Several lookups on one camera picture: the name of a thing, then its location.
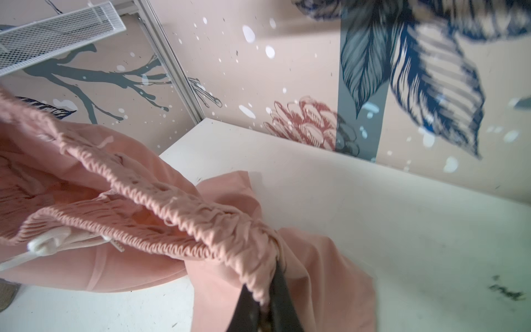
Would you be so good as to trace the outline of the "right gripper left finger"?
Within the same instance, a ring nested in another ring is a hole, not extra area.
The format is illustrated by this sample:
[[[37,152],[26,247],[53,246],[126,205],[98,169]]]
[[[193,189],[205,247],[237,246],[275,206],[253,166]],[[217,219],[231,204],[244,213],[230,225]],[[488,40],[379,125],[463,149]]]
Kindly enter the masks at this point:
[[[227,332],[258,332],[261,309],[252,293],[243,285]]]

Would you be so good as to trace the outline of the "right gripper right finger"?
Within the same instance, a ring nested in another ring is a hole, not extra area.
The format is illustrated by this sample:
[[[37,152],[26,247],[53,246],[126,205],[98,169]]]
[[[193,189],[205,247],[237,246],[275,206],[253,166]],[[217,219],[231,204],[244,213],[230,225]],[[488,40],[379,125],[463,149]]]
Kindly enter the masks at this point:
[[[274,332],[303,332],[290,292],[277,262],[275,274],[270,284],[270,322]]]

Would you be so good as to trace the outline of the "pink shorts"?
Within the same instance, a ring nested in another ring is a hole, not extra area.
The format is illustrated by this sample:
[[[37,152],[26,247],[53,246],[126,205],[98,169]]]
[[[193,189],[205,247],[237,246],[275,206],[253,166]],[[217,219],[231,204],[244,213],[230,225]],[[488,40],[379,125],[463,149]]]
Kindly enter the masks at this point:
[[[98,293],[189,276],[193,331],[226,331],[246,285],[272,331],[280,263],[304,331],[376,330],[372,279],[327,237],[262,220],[249,174],[194,185],[142,143],[1,92],[1,278]]]

